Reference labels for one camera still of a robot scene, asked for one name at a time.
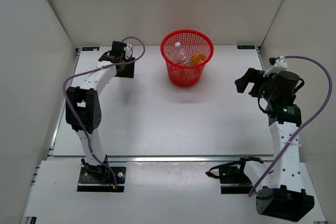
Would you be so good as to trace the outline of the clear plastic bottle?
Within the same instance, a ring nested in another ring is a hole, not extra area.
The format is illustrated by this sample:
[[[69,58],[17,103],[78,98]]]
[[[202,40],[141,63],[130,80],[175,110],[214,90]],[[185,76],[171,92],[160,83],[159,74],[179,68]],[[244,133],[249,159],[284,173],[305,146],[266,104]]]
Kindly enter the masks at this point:
[[[180,42],[174,44],[174,49],[168,53],[167,58],[179,66],[191,66],[191,55],[182,47]]]

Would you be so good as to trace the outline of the orange juice bottle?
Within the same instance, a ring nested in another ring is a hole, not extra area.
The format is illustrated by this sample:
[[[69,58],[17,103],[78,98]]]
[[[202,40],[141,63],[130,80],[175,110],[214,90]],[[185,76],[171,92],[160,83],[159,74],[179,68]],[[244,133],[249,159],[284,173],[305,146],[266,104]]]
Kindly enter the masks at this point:
[[[191,56],[190,64],[191,66],[197,66],[202,64],[204,61],[206,61],[206,55],[205,54],[196,54]]]

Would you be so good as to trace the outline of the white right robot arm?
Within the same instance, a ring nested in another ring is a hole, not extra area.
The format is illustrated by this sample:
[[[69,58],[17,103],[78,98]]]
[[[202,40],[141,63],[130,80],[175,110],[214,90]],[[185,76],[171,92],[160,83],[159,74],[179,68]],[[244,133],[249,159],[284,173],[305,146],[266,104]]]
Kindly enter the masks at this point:
[[[297,130],[302,119],[294,103],[304,80],[290,71],[266,75],[249,68],[235,81],[237,92],[243,93],[249,83],[253,84],[249,95],[267,102],[260,110],[268,116],[274,160],[246,161],[236,168],[236,177],[252,182],[249,196],[256,197],[258,214],[298,222],[314,208],[314,197],[307,194],[301,176]]]

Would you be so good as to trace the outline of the red mesh bin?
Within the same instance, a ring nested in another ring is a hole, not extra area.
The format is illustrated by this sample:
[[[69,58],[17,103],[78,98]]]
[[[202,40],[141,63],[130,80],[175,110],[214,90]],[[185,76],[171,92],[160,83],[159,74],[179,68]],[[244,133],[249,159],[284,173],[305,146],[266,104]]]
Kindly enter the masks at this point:
[[[203,33],[191,29],[166,35],[160,49],[170,81],[184,88],[198,82],[214,53],[212,41]]]

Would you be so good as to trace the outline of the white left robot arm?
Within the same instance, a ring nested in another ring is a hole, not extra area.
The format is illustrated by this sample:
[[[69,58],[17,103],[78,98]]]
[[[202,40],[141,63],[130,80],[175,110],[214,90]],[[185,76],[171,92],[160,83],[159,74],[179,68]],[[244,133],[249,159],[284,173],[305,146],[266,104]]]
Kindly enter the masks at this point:
[[[99,95],[113,77],[133,78],[134,61],[133,46],[114,41],[98,59],[94,71],[85,73],[80,85],[66,89],[66,122],[80,139],[86,172],[98,182],[105,182],[111,175],[98,133],[102,120]]]

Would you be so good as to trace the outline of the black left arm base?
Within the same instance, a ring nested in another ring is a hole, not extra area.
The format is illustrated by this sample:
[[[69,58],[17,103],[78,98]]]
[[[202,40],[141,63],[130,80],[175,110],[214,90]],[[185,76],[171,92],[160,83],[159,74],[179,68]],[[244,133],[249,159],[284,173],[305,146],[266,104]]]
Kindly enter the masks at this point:
[[[88,164],[84,158],[81,159],[82,167],[78,178],[77,191],[79,192],[105,192],[123,193],[126,178],[126,167],[115,166],[111,169],[114,172],[116,181],[109,169],[105,166],[93,166]]]

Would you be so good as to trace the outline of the blue label clear bottle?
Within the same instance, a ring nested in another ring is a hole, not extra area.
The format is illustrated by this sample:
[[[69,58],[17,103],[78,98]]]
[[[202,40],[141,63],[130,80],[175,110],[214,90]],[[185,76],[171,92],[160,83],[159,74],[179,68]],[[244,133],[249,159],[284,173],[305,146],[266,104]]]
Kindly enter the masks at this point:
[[[121,78],[120,83],[121,83],[121,88],[122,88],[123,92],[130,92],[131,91],[131,87],[132,87],[132,84],[133,84],[133,79],[132,78]]]

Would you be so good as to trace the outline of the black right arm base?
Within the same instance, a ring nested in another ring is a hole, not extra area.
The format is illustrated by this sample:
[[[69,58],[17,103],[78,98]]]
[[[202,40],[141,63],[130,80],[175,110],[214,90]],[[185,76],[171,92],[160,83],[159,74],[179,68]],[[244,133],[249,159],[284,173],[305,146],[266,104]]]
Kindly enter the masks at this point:
[[[248,194],[253,185],[245,174],[246,163],[256,162],[263,164],[258,157],[243,155],[238,161],[233,161],[210,168],[205,174],[220,180],[222,195]]]

